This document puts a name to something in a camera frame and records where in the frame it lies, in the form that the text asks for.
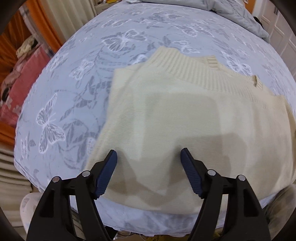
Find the bed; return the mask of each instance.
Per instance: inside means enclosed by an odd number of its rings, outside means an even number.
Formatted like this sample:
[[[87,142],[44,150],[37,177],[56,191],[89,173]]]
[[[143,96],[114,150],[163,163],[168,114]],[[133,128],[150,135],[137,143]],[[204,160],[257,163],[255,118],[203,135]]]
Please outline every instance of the bed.
[[[77,31],[32,86],[16,128],[16,168],[40,191],[54,176],[77,176],[105,123],[114,69],[144,62],[162,45],[188,56],[215,55],[236,72],[257,75],[274,94],[286,97],[296,116],[296,83],[264,40],[213,12],[121,2]],[[96,205],[105,225],[149,236],[183,236],[198,215],[138,210],[103,196]],[[71,206],[77,210],[75,199]],[[221,213],[218,227],[224,217]]]

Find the ridged blue rubber tip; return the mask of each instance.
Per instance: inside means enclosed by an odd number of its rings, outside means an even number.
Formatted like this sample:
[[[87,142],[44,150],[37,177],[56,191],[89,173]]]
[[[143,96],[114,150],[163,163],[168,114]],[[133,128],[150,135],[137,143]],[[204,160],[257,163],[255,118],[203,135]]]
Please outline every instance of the ridged blue rubber tip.
[[[113,151],[107,162],[105,163],[99,177],[96,180],[96,195],[97,197],[103,195],[106,191],[108,183],[111,179],[111,176],[114,172],[114,169],[117,164],[117,153]]]
[[[194,161],[194,159],[189,155],[183,149],[181,151],[181,163],[182,163],[182,166],[183,166],[185,173],[188,177],[188,180],[190,182],[193,192],[201,197],[201,195],[202,195],[202,179],[192,163],[192,161]]]

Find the sweater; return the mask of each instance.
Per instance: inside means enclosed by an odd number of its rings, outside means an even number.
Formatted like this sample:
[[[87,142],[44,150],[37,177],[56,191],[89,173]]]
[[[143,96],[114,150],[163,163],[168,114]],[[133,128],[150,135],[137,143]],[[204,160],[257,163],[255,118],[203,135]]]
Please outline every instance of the sweater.
[[[187,147],[208,169],[243,174],[258,199],[293,183],[296,124],[283,96],[215,57],[160,47],[143,64],[117,69],[107,120],[86,169],[110,149],[118,163],[104,197],[142,210],[198,213],[180,162]],[[226,211],[223,197],[221,211]]]

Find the silver screw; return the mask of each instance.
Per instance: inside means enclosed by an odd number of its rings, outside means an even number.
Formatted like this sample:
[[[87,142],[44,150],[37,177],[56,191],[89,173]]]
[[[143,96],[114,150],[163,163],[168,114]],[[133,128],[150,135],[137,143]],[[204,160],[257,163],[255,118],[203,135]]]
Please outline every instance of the silver screw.
[[[53,181],[54,183],[57,183],[57,182],[59,181],[59,177],[54,177],[54,178],[52,179],[52,181]]]
[[[84,177],[88,177],[90,174],[91,174],[90,171],[84,171],[84,172],[82,173],[82,176],[84,176]]]
[[[208,170],[207,173],[210,175],[210,176],[215,176],[216,175],[216,172],[214,170]]]
[[[244,175],[239,175],[239,179],[240,179],[241,181],[245,181],[245,180],[246,180],[246,177],[245,177]]]

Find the cream sweater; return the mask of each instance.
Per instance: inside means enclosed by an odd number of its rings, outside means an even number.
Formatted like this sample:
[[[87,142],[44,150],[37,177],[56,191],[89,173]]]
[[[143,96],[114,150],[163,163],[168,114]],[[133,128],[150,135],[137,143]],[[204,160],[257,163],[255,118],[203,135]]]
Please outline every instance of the cream sweater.
[[[295,120],[283,96],[215,57],[160,47],[143,64],[114,72],[107,121],[86,169],[110,149],[118,164],[104,197],[173,214],[199,212],[180,162],[193,157],[220,175],[247,177],[258,199],[295,178]],[[225,211],[226,197],[221,210]]]

